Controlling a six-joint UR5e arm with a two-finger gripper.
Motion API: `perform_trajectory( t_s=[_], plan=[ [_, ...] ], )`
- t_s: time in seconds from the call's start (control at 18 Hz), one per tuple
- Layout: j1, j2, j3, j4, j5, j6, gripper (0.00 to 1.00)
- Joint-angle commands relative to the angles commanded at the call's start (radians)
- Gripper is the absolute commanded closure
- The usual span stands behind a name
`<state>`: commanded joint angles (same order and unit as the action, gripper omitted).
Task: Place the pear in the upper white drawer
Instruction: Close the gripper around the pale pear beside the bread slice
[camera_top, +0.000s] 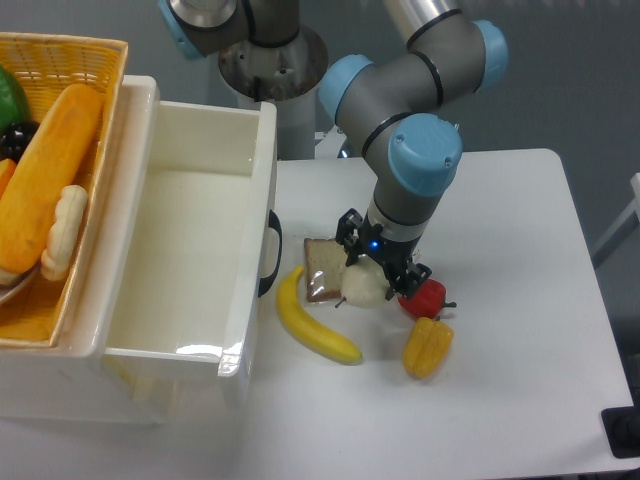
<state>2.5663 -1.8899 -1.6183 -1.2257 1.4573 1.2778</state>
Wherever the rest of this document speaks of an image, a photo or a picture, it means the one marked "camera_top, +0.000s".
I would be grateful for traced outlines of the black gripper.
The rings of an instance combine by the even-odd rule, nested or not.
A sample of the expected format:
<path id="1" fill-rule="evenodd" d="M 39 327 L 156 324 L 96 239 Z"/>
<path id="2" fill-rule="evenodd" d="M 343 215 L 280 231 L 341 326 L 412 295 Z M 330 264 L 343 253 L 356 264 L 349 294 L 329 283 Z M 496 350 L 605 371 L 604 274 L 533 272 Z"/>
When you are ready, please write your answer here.
<path id="1" fill-rule="evenodd" d="M 354 265 L 367 255 L 382 267 L 393 291 L 411 299 L 432 275 L 432 270 L 412 261 L 418 239 L 394 241 L 382 236 L 382 226 L 364 223 L 355 209 L 340 217 L 336 229 L 336 242 L 347 255 L 346 265 Z"/>

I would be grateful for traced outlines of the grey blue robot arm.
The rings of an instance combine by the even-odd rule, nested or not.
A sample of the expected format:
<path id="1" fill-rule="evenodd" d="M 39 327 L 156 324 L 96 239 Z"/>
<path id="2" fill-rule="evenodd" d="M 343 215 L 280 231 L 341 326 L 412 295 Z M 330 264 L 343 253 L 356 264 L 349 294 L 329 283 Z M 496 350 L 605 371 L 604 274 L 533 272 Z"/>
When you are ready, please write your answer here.
<path id="1" fill-rule="evenodd" d="M 363 55 L 330 62 L 296 1 L 159 3 L 183 55 L 216 55 L 240 102 L 321 102 L 377 178 L 366 213 L 345 213 L 335 239 L 348 265 L 367 256 L 380 266 L 387 298 L 412 297 L 430 276 L 414 250 L 462 155 L 457 129 L 438 111 L 495 85 L 509 50 L 498 27 L 468 19 L 455 1 L 385 7 L 406 51 L 377 65 Z"/>

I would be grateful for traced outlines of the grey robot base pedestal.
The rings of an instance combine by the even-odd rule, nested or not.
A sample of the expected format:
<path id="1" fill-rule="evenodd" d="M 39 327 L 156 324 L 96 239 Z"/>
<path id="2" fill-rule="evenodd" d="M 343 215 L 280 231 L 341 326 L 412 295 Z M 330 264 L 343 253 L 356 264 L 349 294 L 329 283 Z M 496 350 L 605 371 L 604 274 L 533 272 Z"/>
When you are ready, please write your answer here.
<path id="1" fill-rule="evenodd" d="M 328 68 L 326 45 L 315 31 L 302 26 L 275 48 L 239 42 L 218 54 L 218 68 L 240 108 L 276 107 L 279 159 L 315 156 L 317 89 Z"/>

